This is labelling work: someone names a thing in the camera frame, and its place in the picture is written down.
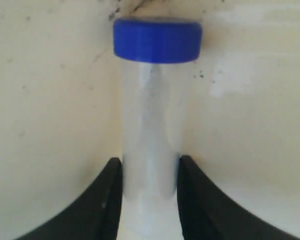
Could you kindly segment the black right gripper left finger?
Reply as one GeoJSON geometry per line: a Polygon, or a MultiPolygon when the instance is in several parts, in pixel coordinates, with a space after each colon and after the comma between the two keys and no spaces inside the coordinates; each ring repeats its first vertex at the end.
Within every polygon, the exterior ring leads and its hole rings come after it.
{"type": "Polygon", "coordinates": [[[67,208],[22,240],[115,240],[122,209],[122,163],[111,158],[67,208]]]}

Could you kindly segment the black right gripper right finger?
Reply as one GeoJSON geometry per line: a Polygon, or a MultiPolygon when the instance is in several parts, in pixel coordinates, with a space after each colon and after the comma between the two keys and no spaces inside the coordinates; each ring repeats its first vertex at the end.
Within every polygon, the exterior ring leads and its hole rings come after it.
{"type": "Polygon", "coordinates": [[[189,155],[179,159],[177,205],[185,240],[300,240],[300,192],[240,183],[219,188],[189,155]]]}

